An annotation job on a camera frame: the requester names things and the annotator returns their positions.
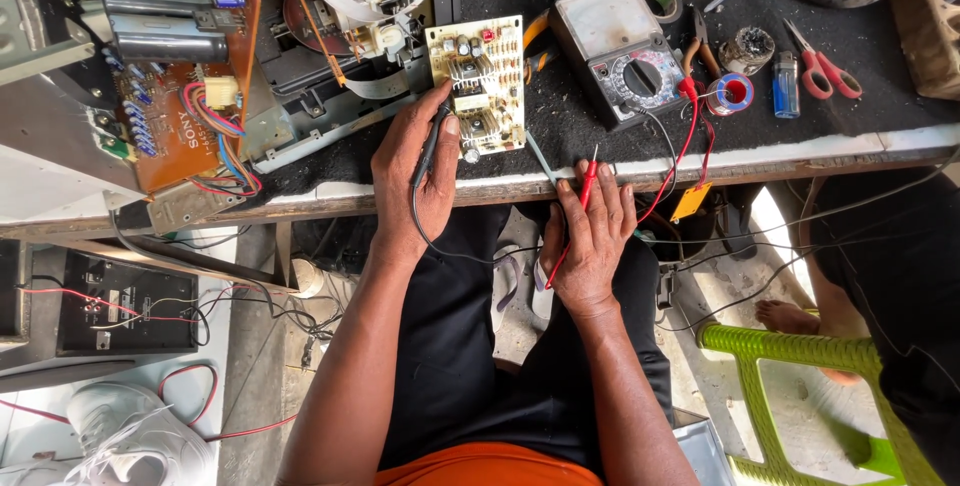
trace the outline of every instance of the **red probe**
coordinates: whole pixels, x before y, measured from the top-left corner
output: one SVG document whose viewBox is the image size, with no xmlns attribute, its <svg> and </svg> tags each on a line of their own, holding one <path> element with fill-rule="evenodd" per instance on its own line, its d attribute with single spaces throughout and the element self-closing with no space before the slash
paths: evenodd
<svg viewBox="0 0 960 486">
<path fill-rule="evenodd" d="M 593 149 L 593 160 L 590 161 L 590 164 L 586 166 L 586 173 L 583 173 L 583 187 L 580 190 L 580 205 L 583 207 L 583 210 L 587 210 L 587 204 L 591 201 L 591 188 L 594 187 L 594 182 L 597 180 L 597 151 L 600 150 L 600 145 L 597 145 Z M 557 264 L 554 265 L 553 271 L 550 272 L 550 278 L 546 280 L 546 285 L 543 286 L 543 289 L 550 289 L 553 287 L 553 277 L 557 276 L 557 269 L 560 268 L 560 264 L 564 262 L 564 259 L 567 257 L 567 252 L 570 250 L 570 243 L 566 244 L 566 247 L 563 249 L 563 253 L 559 255 L 557 259 Z"/>
</svg>

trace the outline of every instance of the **black pants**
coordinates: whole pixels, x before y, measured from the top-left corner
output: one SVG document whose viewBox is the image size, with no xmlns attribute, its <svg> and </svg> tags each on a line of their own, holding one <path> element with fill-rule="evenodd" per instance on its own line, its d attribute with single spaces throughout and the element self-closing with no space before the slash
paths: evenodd
<svg viewBox="0 0 960 486">
<path fill-rule="evenodd" d="M 540 224 L 545 202 L 517 207 Z M 435 241 L 492 259 L 510 205 L 454 208 Z M 660 273 L 648 246 L 630 240 L 613 278 L 630 343 L 673 423 L 670 363 L 654 339 Z M 603 477 L 594 391 L 583 341 L 555 299 L 550 324 L 514 377 L 494 365 L 494 273 L 428 249 L 403 302 L 390 429 L 380 469 L 474 441 L 500 441 L 568 460 Z"/>
<path fill-rule="evenodd" d="M 831 176 L 818 211 L 906 185 L 932 168 Z M 846 290 L 883 363 L 880 390 L 946 484 L 960 484 L 960 194 L 940 174 L 891 197 L 813 220 L 823 275 Z"/>
</svg>

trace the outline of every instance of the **green plastic chair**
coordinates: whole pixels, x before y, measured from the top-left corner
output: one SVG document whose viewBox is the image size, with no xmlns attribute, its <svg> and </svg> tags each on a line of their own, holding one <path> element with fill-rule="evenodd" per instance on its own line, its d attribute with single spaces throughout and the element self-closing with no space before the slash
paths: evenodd
<svg viewBox="0 0 960 486">
<path fill-rule="evenodd" d="M 759 361 L 766 358 L 853 372 L 870 385 L 888 439 L 870 437 L 870 459 L 854 463 L 860 468 L 890 477 L 871 482 L 870 486 L 943 486 L 944 482 L 930 467 L 904 424 L 894 415 L 886 397 L 881 394 L 881 359 L 870 338 L 847 340 L 779 334 L 713 322 L 702 326 L 697 332 L 697 345 L 702 349 L 736 357 L 743 398 L 764 459 L 763 463 L 758 463 L 728 455 L 732 466 L 740 474 L 778 486 L 842 486 L 833 480 L 799 472 L 790 465 L 763 390 Z"/>
</svg>

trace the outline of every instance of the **bare foot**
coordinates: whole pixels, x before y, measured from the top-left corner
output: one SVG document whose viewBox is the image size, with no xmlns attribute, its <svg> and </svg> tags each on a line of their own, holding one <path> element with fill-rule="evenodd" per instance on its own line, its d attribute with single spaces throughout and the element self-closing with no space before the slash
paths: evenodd
<svg viewBox="0 0 960 486">
<path fill-rule="evenodd" d="M 782 300 L 758 300 L 756 320 L 775 333 L 815 335 L 820 331 L 819 317 Z"/>
<path fill-rule="evenodd" d="M 759 300 L 756 320 L 775 333 L 817 335 L 820 331 L 819 317 L 805 312 L 797 304 L 782 300 Z M 843 386 L 860 382 L 860 376 L 850 371 L 830 368 L 821 368 L 820 371 L 832 382 Z"/>
</svg>

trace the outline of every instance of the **person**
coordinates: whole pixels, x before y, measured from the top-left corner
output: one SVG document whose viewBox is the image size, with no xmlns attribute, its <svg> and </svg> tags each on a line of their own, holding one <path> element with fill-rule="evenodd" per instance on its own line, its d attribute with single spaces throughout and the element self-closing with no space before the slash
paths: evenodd
<svg viewBox="0 0 960 486">
<path fill-rule="evenodd" d="M 839 209 L 934 172 L 930 167 L 819 177 L 802 217 Z M 889 197 L 801 222 L 799 246 L 819 315 L 760 300 L 756 320 L 788 334 L 871 337 L 880 390 L 946 484 L 960 484 L 960 199 L 940 173 Z M 877 237 L 842 246 L 854 240 Z M 853 384 L 848 371 L 825 369 Z"/>
<path fill-rule="evenodd" d="M 449 93 L 448 81 L 402 110 L 373 156 L 378 227 L 276 483 L 699 484 L 671 429 L 669 362 L 654 341 L 657 261 L 630 240 L 633 190 L 609 165 L 586 210 L 558 183 L 559 204 L 540 220 L 548 274 L 565 226 L 570 238 L 551 320 L 516 375 L 497 369 L 493 265 L 429 249 L 411 212 L 411 178 Z M 418 220 L 439 250 L 493 260 L 510 206 L 451 210 L 459 140 L 446 117 Z"/>
</svg>

